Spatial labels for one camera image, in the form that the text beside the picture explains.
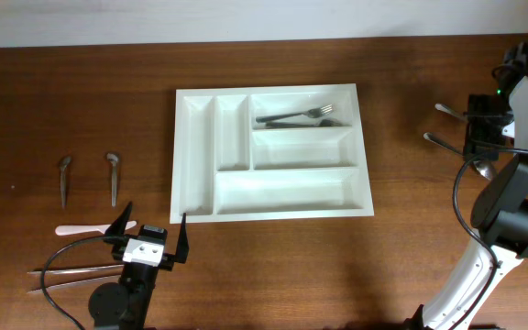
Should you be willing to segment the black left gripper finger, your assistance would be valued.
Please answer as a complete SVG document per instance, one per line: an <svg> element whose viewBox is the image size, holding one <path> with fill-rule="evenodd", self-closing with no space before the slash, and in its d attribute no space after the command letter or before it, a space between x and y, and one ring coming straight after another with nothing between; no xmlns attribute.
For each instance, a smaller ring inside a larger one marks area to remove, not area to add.
<svg viewBox="0 0 528 330"><path fill-rule="evenodd" d="M182 215L180 233L175 252L175 262L185 264L189 255L189 241L186 229L186 214Z"/></svg>
<svg viewBox="0 0 528 330"><path fill-rule="evenodd" d="M106 237L122 236L126 231L127 222L131 216L133 203L129 202L123 213L105 230Z"/></svg>

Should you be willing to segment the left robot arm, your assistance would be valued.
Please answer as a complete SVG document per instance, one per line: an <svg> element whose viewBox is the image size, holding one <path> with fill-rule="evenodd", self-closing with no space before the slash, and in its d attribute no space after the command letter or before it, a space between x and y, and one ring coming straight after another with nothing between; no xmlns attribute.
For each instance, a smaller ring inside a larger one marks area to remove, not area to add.
<svg viewBox="0 0 528 330"><path fill-rule="evenodd" d="M173 256L165 252L166 229L143 225L135 236L126 233L132 209L128 203L104 233L112 258L123 268L116 282L97 287L89 299L95 329L142 329L158 273L173 265Z"/></svg>

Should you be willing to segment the metal fork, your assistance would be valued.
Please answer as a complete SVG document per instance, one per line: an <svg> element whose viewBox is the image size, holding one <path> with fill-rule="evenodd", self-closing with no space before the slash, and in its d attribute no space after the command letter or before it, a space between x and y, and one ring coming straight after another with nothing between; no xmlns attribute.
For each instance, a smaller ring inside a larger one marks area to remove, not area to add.
<svg viewBox="0 0 528 330"><path fill-rule="evenodd" d="M270 128L308 128L308 127L343 127L339 121L334 119L323 119L321 121L311 123L311 124L302 124L302 123L288 123L288 122L277 122L271 121L265 124L266 129Z"/></svg>
<svg viewBox="0 0 528 330"><path fill-rule="evenodd" d="M308 109L302 112L288 113L283 115L268 115L268 116L258 116L255 121L257 123L268 123L271 121L282 120L295 116L306 116L308 118L320 118L326 115L330 115L334 112L334 107L331 104L324 105L321 107L316 107Z"/></svg>

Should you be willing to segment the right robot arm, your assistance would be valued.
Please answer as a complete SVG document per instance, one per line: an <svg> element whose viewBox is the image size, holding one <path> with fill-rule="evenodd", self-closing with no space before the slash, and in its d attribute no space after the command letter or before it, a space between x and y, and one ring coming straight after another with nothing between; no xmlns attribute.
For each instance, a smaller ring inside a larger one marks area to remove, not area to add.
<svg viewBox="0 0 528 330"><path fill-rule="evenodd" d="M445 287L408 329L466 329L501 279L528 259L528 43L493 72L495 94L472 94L466 166L493 170L471 216L470 240ZM170 220L214 223L371 216L357 89L352 84L176 93Z"/></svg>

